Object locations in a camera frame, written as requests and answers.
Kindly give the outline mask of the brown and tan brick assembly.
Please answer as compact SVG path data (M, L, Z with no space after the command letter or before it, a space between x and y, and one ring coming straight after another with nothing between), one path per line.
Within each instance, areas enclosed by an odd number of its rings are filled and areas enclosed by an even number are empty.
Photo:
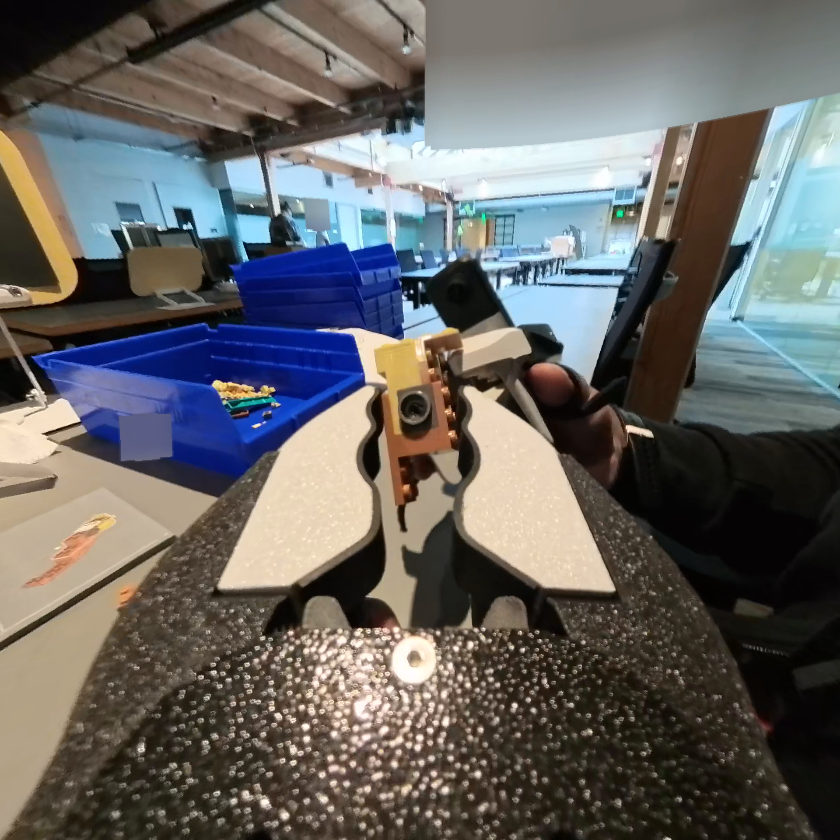
M403 339L374 351L384 379L381 408L395 504L417 498L419 459L459 446L448 357L463 348L456 329Z

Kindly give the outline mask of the crumpled white plastic bag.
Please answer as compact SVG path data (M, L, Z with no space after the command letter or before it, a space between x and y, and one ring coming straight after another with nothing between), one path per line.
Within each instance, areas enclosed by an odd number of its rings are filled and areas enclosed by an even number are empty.
M64 398L46 406L27 402L1 412L1 463L33 466L52 456L58 444L49 435L79 425L79 416Z

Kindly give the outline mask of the wooden table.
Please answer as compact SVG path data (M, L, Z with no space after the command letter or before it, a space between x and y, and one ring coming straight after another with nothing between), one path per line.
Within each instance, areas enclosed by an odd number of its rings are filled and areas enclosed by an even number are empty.
M3 319L17 332L43 339L63 339L83 333L133 328L149 324L207 319L242 309L238 297L219 297L208 292L202 306L165 309L158 298L132 298L81 304L7 310Z

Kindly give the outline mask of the wooden post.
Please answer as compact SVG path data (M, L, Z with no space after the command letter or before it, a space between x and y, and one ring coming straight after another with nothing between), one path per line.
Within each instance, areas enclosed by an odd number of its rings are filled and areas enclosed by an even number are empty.
M675 419L771 114L745 112L693 130L668 231L677 282L649 309L626 391L631 412Z

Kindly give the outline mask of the blue plastic bin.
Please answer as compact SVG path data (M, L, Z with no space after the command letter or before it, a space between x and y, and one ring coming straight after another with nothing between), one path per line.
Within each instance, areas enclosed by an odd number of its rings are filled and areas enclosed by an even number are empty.
M174 460L242 476L263 454L365 384L348 333L205 323L37 355L89 435L120 442L119 420L171 418ZM233 418L215 381L272 387L277 407Z

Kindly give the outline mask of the yellow framed black screen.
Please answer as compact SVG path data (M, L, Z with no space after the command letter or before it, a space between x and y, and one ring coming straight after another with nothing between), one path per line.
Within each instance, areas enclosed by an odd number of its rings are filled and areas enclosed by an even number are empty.
M48 202L18 134L1 133L1 309L48 306L75 291L78 271L65 219Z

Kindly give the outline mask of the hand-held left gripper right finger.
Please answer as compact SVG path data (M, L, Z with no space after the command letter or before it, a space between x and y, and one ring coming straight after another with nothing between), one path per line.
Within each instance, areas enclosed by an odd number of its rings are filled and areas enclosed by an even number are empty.
M528 422L465 386L458 535L482 558L546 595L617 594L553 444Z

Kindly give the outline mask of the person's right forearm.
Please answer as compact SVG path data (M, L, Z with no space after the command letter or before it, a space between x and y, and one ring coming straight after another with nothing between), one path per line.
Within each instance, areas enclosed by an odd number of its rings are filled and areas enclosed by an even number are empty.
M625 509L782 605L838 596L839 428L738 434L643 421L612 485Z

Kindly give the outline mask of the pile of small bricks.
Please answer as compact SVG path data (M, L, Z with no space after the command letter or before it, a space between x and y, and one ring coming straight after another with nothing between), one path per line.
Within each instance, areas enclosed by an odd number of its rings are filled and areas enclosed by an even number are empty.
M224 396L242 397L247 395L254 395L257 393L270 394L272 395L273 399L279 403L279 401L276 399L276 389L269 385L254 387L252 385L247 385L244 383L215 380L212 382L212 388L214 389L222 404L222 398ZM236 421L237 423L249 424L251 428L259 429L260 427L266 425L268 421L273 418L275 412L279 411L279 409L280 406L278 408L273 409L272 411L254 412L246 416L230 416L227 410L225 410L225 412L232 420Z

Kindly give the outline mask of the grey metal stand base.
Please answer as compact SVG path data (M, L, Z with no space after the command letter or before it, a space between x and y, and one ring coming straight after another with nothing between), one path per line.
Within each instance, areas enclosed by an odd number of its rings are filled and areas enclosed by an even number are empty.
M57 475L42 465L1 464L1 498L52 488Z

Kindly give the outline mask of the tan board on stand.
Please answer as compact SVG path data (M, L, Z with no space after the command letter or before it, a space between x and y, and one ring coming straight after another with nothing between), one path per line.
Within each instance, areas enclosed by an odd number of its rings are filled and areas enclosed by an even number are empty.
M133 294L158 309L178 311L204 307L197 292L203 282L203 257L197 248L141 247L125 258Z

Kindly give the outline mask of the grey instruction booklet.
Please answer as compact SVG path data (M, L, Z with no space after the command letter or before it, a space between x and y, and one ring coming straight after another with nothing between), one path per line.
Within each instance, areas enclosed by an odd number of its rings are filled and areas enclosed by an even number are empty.
M15 523L1 535L1 647L167 548L174 533L110 490Z

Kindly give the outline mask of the stack of blue bins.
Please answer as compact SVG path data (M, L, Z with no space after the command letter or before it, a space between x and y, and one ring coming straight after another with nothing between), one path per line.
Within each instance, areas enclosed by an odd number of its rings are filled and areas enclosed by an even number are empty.
M251 326L363 329L402 339L402 269L394 248L346 244L253 259L234 268Z

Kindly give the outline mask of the grey desk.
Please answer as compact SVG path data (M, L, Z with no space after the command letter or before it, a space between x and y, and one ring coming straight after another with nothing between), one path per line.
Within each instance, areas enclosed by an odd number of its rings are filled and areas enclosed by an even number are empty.
M48 458L55 485L2 499L3 531L106 489L179 535L233 483L228 476L169 459L122 463L118 446L90 437L80 425L50 438L58 444ZM455 585L443 557L452 532L454 494L455 488L433 472L406 507L405 531L393 509L384 511L386 566L371 595L404 626L469 621L469 599ZM61 739L89 668L121 612L121 591L144 583L160 557L144 560L2 650L2 834Z

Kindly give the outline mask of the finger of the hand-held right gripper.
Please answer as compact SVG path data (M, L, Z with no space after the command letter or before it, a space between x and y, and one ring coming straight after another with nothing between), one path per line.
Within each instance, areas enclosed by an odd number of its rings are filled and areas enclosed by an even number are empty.
M549 444L554 445L552 433L541 414L537 403L529 389L524 384L522 366L508 364L507 371L502 376L503 384L509 400L518 408L523 419L529 423Z
M444 354L444 371L452 394L472 385L510 394L527 394L522 381L523 365L531 346L519 328L495 329L464 337L456 329L438 334L438 349Z

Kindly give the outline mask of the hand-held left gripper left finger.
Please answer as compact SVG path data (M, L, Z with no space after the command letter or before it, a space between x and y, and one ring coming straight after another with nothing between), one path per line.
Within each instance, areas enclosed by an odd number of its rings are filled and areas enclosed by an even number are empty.
M371 405L380 394L362 386L278 449L217 581L219 594L287 594L371 543L382 512L362 456L377 443Z

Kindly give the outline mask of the person's right hand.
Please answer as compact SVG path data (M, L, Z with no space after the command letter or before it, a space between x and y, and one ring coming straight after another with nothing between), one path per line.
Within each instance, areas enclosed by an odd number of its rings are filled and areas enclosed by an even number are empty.
M611 490L629 446L629 433L615 407L576 371L561 364L534 364L523 381L556 449Z

